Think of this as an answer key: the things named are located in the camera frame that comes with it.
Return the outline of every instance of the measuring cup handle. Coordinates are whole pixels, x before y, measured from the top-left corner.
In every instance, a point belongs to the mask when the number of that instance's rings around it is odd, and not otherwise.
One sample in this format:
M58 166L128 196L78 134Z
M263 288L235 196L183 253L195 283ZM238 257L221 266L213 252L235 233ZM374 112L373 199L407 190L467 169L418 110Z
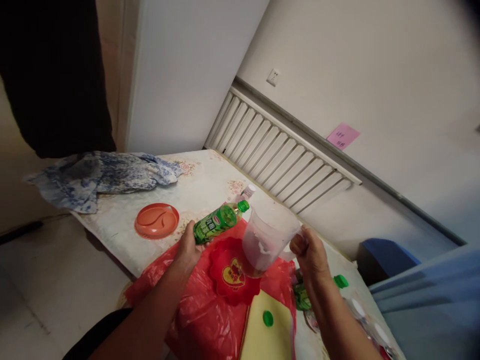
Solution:
M302 230L297 231L295 235L300 235L303 238ZM286 262L292 261L293 259L295 259L297 257L297 255L295 255L290 250L290 241L288 242L288 244L285 246L283 251L278 256L280 259L283 259Z

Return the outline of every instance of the green plastic bottle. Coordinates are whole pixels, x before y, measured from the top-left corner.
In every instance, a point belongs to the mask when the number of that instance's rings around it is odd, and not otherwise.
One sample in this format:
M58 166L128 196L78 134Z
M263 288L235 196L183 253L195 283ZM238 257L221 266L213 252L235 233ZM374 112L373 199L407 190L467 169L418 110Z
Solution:
M195 243L197 245L205 244L224 231L233 228L248 209L250 209L250 205L246 200L240 201L238 204L234 202L223 204L193 226Z
M333 277L333 282L339 289L346 288L349 282L343 275L337 275ZM312 307L309 296L307 295L307 289L303 282L293 286L293 293L295 294L296 309L300 311L309 310Z

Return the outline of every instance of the orange plate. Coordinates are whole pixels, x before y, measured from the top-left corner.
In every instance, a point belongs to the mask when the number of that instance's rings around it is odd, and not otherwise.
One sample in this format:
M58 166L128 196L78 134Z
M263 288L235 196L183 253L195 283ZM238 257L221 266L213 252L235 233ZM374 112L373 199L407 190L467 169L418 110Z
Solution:
M135 219L135 230L142 238L162 239L175 231L179 218L179 212L173 206L153 203L140 210Z

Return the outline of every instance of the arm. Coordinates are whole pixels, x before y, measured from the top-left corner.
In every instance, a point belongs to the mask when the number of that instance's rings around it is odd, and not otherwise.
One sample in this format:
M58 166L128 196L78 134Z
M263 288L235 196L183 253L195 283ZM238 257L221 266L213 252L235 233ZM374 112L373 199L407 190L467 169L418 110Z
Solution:
M297 255L328 355L332 360L381 360L332 280L322 240L306 226L302 231L303 237L296 235L290 249Z
M95 350L89 360L157 359L190 274L203 248L195 246L190 221L174 261L148 296Z

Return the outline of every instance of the person's left hand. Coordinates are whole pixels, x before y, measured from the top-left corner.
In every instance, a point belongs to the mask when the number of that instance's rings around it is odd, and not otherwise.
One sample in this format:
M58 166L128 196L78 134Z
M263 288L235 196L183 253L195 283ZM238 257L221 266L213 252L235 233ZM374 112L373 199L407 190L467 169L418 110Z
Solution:
M195 221L191 220L186 226L185 232L179 240L178 250L175 255L175 261L181 262L186 267L191 268L191 270L197 265L200 255L210 244L209 242L205 245L195 244L194 225Z

